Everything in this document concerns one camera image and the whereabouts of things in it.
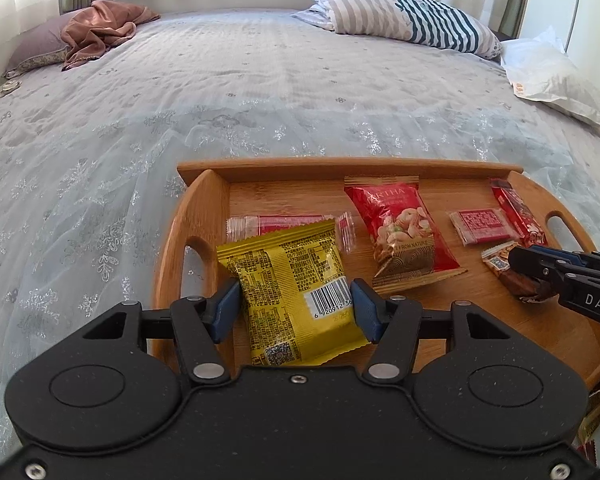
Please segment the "red chocolate bar packet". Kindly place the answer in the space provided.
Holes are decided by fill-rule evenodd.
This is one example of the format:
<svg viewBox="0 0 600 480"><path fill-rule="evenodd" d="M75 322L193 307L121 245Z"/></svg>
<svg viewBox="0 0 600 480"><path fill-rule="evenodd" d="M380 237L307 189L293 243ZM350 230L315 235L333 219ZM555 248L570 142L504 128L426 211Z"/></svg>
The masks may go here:
<svg viewBox="0 0 600 480"><path fill-rule="evenodd" d="M524 247L546 246L547 238L529 207L507 180L491 179L491 190Z"/></svg>

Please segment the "brown chocolate packet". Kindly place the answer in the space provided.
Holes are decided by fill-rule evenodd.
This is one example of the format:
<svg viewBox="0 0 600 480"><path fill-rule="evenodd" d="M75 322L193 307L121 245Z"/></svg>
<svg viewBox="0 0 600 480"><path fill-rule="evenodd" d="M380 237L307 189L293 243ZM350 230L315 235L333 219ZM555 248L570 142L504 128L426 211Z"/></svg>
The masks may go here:
<svg viewBox="0 0 600 480"><path fill-rule="evenodd" d="M510 267L509 253L514 248L521 248L521 244L508 240L484 250L481 253L481 260L501 284L524 304L542 304L542 302L557 296L558 291L552 284L537 278L529 278L528 275Z"/></svg>

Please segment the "red nut snack bag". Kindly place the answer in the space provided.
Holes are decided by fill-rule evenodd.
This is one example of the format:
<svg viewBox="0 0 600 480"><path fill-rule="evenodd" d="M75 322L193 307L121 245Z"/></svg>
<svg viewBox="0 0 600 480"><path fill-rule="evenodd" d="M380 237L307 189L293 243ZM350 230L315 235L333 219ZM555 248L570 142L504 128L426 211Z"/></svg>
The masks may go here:
<svg viewBox="0 0 600 480"><path fill-rule="evenodd" d="M419 193L419 177L346 177L343 191L373 245L380 294L426 286L463 274Z"/></svg>

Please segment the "yellow snack packet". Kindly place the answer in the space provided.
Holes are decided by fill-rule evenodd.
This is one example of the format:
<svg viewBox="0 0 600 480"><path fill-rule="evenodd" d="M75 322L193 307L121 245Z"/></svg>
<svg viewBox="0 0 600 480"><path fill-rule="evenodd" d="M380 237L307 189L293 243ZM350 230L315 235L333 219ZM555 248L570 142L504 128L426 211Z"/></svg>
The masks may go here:
<svg viewBox="0 0 600 480"><path fill-rule="evenodd" d="M368 344L334 220L224 244L218 259L242 285L253 365L322 365Z"/></svg>

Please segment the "red clear cracker packet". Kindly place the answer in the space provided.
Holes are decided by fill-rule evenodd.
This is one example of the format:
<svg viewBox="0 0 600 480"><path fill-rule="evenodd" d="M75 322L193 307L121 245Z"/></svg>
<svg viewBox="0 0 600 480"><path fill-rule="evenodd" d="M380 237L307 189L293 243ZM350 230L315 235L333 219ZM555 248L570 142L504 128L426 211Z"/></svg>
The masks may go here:
<svg viewBox="0 0 600 480"><path fill-rule="evenodd" d="M348 254L356 248L355 226L346 211L339 216L332 214L260 214L260 216L230 217L225 222L225 235L229 243L268 234L274 231L296 228L306 224L332 220L335 223L336 242L340 252Z"/></svg>

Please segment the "gold wafer packet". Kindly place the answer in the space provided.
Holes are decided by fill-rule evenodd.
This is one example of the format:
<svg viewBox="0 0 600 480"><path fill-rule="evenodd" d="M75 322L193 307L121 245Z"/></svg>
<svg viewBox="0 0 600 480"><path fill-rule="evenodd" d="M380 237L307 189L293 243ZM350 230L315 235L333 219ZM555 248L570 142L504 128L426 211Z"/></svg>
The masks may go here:
<svg viewBox="0 0 600 480"><path fill-rule="evenodd" d="M598 426L600 426L600 387L596 387L588 395L588 406L578 428L579 442L587 444Z"/></svg>

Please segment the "white pillow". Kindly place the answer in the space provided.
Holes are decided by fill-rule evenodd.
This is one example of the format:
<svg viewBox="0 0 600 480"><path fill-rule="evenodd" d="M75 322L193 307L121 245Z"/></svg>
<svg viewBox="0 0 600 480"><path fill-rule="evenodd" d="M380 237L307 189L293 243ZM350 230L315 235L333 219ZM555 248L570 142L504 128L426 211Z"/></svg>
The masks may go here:
<svg viewBox="0 0 600 480"><path fill-rule="evenodd" d="M501 66L517 98L600 129L600 90L568 58L552 26L532 38L503 41Z"/></svg>

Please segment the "lace snowflake bedspread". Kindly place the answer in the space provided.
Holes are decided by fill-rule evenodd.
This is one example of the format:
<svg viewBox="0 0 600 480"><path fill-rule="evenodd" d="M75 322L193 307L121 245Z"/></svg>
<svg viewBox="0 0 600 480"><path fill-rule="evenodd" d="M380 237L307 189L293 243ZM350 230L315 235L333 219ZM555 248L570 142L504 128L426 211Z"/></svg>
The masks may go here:
<svg viewBox="0 0 600 480"><path fill-rule="evenodd" d="M516 98L498 64L285 11L166 16L0 99L0 463L10 376L113 304L148 304L180 162L316 155L516 164L600 248L600 134Z"/></svg>

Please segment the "small object by pillow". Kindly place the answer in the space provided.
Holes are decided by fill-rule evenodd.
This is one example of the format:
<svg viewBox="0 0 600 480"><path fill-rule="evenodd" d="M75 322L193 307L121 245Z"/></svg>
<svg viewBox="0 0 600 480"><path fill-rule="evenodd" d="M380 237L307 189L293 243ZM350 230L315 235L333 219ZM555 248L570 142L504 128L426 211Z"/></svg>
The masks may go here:
<svg viewBox="0 0 600 480"><path fill-rule="evenodd" d="M9 80L4 82L4 84L0 87L0 99L3 99L5 96L9 96L12 92L15 92L21 86L21 82L19 80Z"/></svg>

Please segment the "pink crumpled cloth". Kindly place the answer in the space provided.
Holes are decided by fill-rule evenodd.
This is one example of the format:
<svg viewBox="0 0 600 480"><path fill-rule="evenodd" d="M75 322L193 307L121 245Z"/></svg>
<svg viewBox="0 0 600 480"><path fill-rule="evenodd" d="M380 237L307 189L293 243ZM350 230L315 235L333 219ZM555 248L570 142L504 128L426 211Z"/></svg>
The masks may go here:
<svg viewBox="0 0 600 480"><path fill-rule="evenodd" d="M137 27L161 18L148 6L112 0L94 0L76 12L61 29L67 45L63 70L101 58L109 50L131 40Z"/></svg>

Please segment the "purple pillow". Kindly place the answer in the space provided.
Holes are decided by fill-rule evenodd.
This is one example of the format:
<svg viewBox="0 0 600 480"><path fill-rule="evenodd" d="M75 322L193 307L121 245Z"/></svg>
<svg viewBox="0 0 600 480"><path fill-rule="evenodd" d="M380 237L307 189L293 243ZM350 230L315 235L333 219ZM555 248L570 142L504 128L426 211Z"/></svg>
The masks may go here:
<svg viewBox="0 0 600 480"><path fill-rule="evenodd" d="M61 32L79 13L80 10L75 10L61 14L26 32L9 59L3 77L14 79L30 70L64 62L70 47L62 40Z"/></svg>

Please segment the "striped folded quilt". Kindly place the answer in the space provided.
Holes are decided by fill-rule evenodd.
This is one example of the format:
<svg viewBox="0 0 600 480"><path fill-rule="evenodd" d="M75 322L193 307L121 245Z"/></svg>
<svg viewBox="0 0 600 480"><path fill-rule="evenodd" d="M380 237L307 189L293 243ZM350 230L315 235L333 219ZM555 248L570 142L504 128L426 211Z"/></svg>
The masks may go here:
<svg viewBox="0 0 600 480"><path fill-rule="evenodd" d="M501 41L488 26L438 0L312 1L294 17L335 34L406 41L486 60L502 53Z"/></svg>

